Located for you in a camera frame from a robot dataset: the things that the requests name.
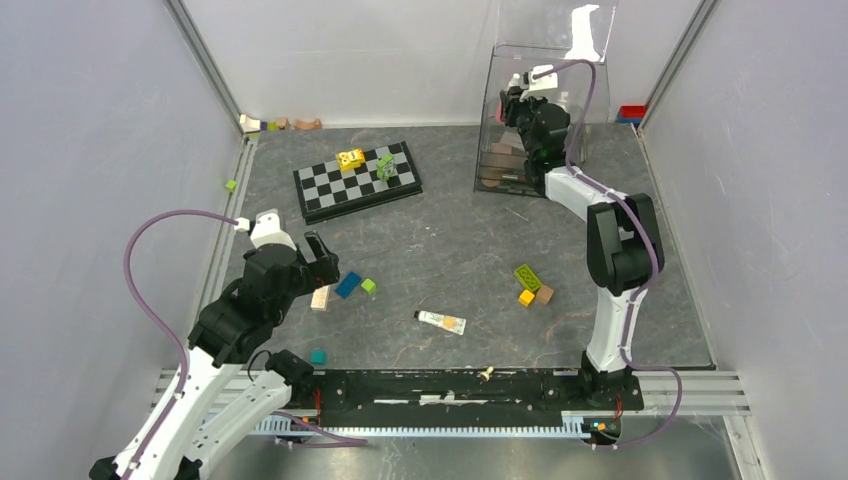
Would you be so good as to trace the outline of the blue block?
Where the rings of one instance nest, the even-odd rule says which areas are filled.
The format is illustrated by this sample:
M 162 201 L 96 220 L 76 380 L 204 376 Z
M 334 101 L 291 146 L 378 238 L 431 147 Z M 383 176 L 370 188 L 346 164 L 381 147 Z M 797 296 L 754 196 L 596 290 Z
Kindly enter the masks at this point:
M 363 278 L 356 272 L 348 272 L 336 285 L 334 292 L 342 299 L 349 298 L 354 290 L 360 285 Z

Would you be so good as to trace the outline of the cream wooden block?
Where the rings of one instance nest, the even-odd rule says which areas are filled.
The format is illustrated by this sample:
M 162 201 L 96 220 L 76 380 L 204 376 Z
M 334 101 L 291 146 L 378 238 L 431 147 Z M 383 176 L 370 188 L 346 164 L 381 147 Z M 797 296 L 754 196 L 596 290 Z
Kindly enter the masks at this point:
M 326 311 L 329 302 L 330 286 L 323 286 L 314 291 L 310 302 L 313 311 Z

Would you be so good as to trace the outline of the clear acrylic makeup organizer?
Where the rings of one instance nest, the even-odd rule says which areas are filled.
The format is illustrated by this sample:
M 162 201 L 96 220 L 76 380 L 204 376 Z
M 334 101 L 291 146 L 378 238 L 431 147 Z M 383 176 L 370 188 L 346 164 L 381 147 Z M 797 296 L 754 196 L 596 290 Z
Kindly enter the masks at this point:
M 615 1 L 501 1 L 475 169 L 477 191 L 535 196 L 545 171 L 583 166 L 610 109 Z

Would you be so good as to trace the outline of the white cream tube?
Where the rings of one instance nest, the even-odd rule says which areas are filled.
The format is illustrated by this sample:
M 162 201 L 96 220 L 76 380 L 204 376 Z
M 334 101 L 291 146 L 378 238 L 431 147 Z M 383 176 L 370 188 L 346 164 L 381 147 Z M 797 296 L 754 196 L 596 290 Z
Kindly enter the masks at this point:
M 450 333 L 462 336 L 466 328 L 466 320 L 451 315 L 435 313 L 426 310 L 416 310 L 414 318 L 419 322 L 440 328 Z

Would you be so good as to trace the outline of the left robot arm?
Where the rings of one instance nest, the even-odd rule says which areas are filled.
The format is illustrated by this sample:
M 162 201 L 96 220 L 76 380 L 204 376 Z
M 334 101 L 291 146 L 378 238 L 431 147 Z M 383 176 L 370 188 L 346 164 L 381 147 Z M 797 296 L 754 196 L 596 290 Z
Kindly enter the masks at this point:
M 284 232 L 264 235 L 245 256 L 243 275 L 201 310 L 187 339 L 187 365 L 123 451 L 97 460 L 92 479 L 205 479 L 260 421 L 277 408 L 306 405 L 313 367 L 289 350 L 228 406 L 207 415 L 220 392 L 282 324 L 293 301 L 335 283 L 339 258 L 315 231 L 304 235 L 307 261 Z

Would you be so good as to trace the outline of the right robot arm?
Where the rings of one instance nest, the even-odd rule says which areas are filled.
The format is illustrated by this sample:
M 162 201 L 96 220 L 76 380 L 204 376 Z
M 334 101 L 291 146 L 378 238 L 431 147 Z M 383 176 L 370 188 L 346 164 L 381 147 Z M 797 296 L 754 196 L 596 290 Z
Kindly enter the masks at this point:
M 598 297 L 593 332 L 570 385 L 591 409 L 640 409 L 630 341 L 648 285 L 664 265 L 653 200 L 627 196 L 569 164 L 571 117 L 562 107 L 511 86 L 500 93 L 500 118 L 522 142 L 527 184 L 585 223 L 587 270 Z

